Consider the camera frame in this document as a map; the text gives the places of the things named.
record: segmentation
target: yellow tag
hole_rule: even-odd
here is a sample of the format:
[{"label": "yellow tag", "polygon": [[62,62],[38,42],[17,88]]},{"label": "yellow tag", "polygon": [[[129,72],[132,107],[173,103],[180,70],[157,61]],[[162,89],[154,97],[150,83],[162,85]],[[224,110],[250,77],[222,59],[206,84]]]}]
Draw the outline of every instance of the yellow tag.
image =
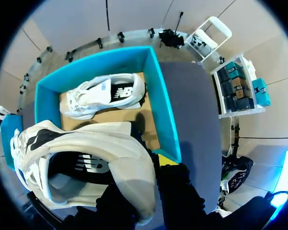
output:
[{"label": "yellow tag", "polygon": [[169,158],[167,158],[167,157],[165,157],[163,155],[158,154],[158,156],[159,156],[159,164],[160,164],[160,166],[165,166],[167,164],[169,164],[169,165],[177,165],[176,162],[171,161]]}]

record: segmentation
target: gray table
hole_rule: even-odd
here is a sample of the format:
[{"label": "gray table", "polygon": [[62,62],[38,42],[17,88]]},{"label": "gray table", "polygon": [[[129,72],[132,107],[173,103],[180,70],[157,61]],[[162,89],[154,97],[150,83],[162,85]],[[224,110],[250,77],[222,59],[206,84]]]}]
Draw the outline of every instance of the gray table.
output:
[{"label": "gray table", "polygon": [[[190,170],[190,180],[205,199],[206,212],[216,207],[221,180],[221,129],[216,96],[210,76],[202,66],[189,62],[160,63],[178,131],[182,162]],[[34,103],[23,111],[23,125],[34,124]],[[156,187],[156,213],[137,229],[163,229],[163,213]],[[59,214],[75,214],[74,209]]]}]

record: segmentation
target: teal box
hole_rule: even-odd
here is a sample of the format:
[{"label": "teal box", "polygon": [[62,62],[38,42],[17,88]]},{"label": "teal box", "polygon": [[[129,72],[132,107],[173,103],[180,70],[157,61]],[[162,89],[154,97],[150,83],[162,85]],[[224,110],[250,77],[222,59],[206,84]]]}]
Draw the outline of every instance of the teal box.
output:
[{"label": "teal box", "polygon": [[259,78],[259,79],[253,80],[252,84],[255,90],[257,104],[263,107],[270,106],[271,99],[270,99],[270,95],[268,92],[268,86],[265,83],[265,81],[262,78]]},{"label": "teal box", "polygon": [[36,85],[35,122],[51,120],[61,128],[59,95],[95,76],[143,72],[161,148],[154,150],[180,163],[181,154],[168,91],[151,46],[135,46],[93,54],[74,61]]},{"label": "teal box", "polygon": [[238,65],[237,63],[233,61],[228,63],[226,65],[226,69],[231,79],[234,79],[236,77],[241,77],[243,79],[246,79],[245,74],[243,72],[243,67]]},{"label": "teal box", "polygon": [[4,158],[9,168],[15,170],[14,160],[11,155],[11,138],[14,136],[15,129],[21,133],[23,130],[22,116],[19,115],[6,115],[0,125],[1,140]]}]

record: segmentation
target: cardboard box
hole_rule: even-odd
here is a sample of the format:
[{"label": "cardboard box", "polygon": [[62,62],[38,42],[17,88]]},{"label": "cardboard box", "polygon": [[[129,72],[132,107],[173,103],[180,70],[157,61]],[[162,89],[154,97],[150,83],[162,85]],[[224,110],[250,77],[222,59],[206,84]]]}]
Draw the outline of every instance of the cardboard box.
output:
[{"label": "cardboard box", "polygon": [[232,79],[232,84],[237,96],[237,99],[249,97],[251,95],[250,88],[245,79],[237,77]]},{"label": "cardboard box", "polygon": [[[140,77],[145,81],[142,72],[138,73]],[[66,97],[66,93],[60,95],[60,102]],[[104,122],[116,122],[116,121],[134,121],[137,129],[142,132],[142,140],[146,142],[146,145],[151,150],[157,150],[160,148],[156,126],[153,118],[152,108],[148,93],[145,96],[145,102],[140,109],[107,109],[101,110],[95,114],[93,119],[90,120],[75,120],[61,115],[62,129],[74,130],[84,125],[104,123]]]}]

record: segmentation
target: black box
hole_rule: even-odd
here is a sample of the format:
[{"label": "black box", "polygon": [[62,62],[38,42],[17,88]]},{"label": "black box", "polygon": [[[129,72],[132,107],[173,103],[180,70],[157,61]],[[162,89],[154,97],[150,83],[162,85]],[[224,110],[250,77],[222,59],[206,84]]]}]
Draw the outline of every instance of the black box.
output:
[{"label": "black box", "polygon": [[238,110],[243,109],[253,109],[254,108],[254,101],[252,98],[245,97],[237,100],[236,108]]},{"label": "black box", "polygon": [[232,80],[229,79],[221,83],[221,90],[223,97],[235,94],[234,86]]},{"label": "black box", "polygon": [[220,83],[227,81],[230,79],[229,75],[228,75],[228,71],[225,67],[223,67],[222,69],[220,69],[217,72],[217,76],[219,77],[219,81]]},{"label": "black box", "polygon": [[237,98],[235,96],[226,96],[224,97],[224,103],[226,111],[231,110],[232,112],[237,111]]}]

